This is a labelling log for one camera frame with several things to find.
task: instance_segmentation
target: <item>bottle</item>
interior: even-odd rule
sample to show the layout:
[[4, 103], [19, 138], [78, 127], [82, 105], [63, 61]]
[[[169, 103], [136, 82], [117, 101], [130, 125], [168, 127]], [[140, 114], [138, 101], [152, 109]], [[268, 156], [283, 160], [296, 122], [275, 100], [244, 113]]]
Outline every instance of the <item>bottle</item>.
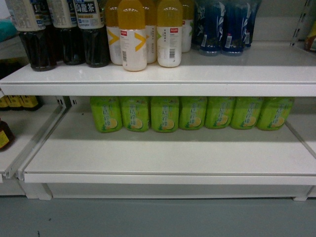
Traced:
[[179, 126], [179, 97], [154, 96], [151, 100], [152, 129], [174, 132]]
[[193, 0], [180, 0], [183, 7], [182, 20], [182, 52], [189, 52], [191, 49], [191, 41], [194, 27], [194, 6]]
[[8, 95], [5, 99], [12, 110], [23, 110], [23, 106], [21, 105], [18, 95]]
[[279, 130], [289, 116], [294, 97], [266, 97], [256, 124], [265, 131]]
[[157, 60], [157, 8], [152, 0], [140, 0], [145, 11], [147, 63]]
[[15, 137], [8, 124], [0, 119], [0, 151], [4, 151], [12, 144]]
[[147, 65], [145, 11], [139, 0], [122, 0], [118, 5], [118, 27], [123, 68], [140, 71]]
[[38, 96], [21, 95], [19, 96], [19, 100], [22, 107], [28, 111], [35, 111], [35, 110], [38, 110], [40, 107], [42, 107], [42, 103]]
[[48, 0], [54, 27], [62, 44], [62, 59], [67, 65], [85, 62], [82, 33], [78, 27], [73, 0]]
[[145, 132], [149, 129], [149, 97], [123, 96], [120, 98], [123, 125], [134, 132]]
[[34, 71], [56, 67], [53, 42], [45, 30], [41, 0], [5, 0]]
[[237, 97], [231, 120], [233, 129], [251, 129], [258, 120], [263, 97]]
[[122, 128], [118, 97], [93, 96], [90, 105], [94, 125], [99, 132], [115, 132]]
[[107, 34], [111, 61], [116, 65], [122, 65], [122, 56], [119, 41], [118, 6], [121, 0], [108, 0], [105, 5]]
[[110, 62], [108, 37], [100, 0], [74, 0], [79, 28], [82, 31], [85, 61], [92, 68]]
[[179, 128], [198, 130], [204, 126], [207, 97], [180, 97]]
[[179, 0], [161, 0], [157, 8], [158, 63], [177, 67], [181, 63], [183, 10]]
[[235, 101], [235, 97], [208, 97], [205, 127], [209, 129], [220, 129], [227, 127], [232, 119]]

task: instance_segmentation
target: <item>gray floor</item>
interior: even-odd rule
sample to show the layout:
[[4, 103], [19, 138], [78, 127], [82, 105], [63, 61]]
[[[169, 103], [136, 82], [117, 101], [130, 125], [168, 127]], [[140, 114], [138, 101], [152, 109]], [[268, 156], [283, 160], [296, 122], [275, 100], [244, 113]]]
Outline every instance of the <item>gray floor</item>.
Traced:
[[0, 237], [316, 237], [316, 200], [0, 197]]

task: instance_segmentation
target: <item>green bottle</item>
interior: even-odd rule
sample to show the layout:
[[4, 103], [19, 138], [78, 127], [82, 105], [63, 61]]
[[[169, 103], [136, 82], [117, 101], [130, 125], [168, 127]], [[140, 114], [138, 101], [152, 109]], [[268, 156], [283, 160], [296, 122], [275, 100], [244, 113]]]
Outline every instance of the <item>green bottle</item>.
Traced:
[[118, 97], [94, 96], [90, 98], [90, 105], [99, 132], [115, 132], [122, 128]]
[[258, 120], [263, 97], [237, 97], [231, 120], [234, 129], [252, 129]]
[[235, 97], [208, 97], [205, 127], [210, 129], [227, 127], [232, 119], [235, 101]]
[[180, 97], [179, 128], [184, 130], [198, 130], [204, 125], [207, 97]]
[[123, 125], [130, 131], [149, 129], [149, 97], [123, 96], [120, 98]]
[[256, 124], [266, 131], [279, 130], [285, 123], [294, 103], [293, 97], [265, 98]]
[[174, 132], [179, 122], [179, 97], [154, 96], [151, 100], [152, 129], [156, 132]]

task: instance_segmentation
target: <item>orange juice bottle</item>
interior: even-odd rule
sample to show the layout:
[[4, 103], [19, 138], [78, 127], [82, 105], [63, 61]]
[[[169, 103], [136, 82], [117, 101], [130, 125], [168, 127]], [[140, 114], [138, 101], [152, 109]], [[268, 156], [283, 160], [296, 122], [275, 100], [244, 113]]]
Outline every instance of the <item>orange juice bottle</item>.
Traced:
[[122, 0], [118, 5], [118, 27], [123, 67], [140, 71], [147, 65], [145, 11], [139, 0]]
[[145, 10], [147, 63], [157, 60], [157, 9], [153, 0], [139, 0]]
[[157, 8], [158, 62], [163, 67], [181, 63], [183, 10], [179, 0], [161, 0]]
[[194, 1], [180, 0], [183, 7], [182, 21], [182, 52], [189, 52], [191, 49], [191, 40], [193, 34], [194, 19]]
[[121, 0], [108, 0], [105, 4], [105, 17], [108, 33], [110, 58], [114, 64], [122, 65], [119, 43], [118, 6]]

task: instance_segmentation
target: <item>store shelf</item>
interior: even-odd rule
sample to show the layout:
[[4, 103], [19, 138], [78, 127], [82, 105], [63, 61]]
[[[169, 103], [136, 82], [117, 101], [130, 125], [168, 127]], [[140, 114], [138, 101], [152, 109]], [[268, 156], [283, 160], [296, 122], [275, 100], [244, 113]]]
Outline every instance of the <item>store shelf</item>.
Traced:
[[0, 87], [6, 95], [314, 96], [316, 57], [289, 45], [254, 42], [241, 57], [204, 57], [191, 50], [179, 67], [154, 63], [134, 73], [112, 63], [103, 68], [59, 63], [47, 72], [27, 65]]
[[90, 107], [77, 105], [27, 166], [25, 182], [306, 186], [316, 185], [316, 160], [286, 126], [102, 134]]
[[8, 123], [16, 139], [12, 146], [0, 153], [0, 181], [2, 176], [11, 178], [17, 169], [30, 155], [37, 151], [36, 147], [43, 139], [48, 128], [60, 114], [61, 108], [55, 105], [44, 105], [39, 110], [3, 111], [1, 120]]

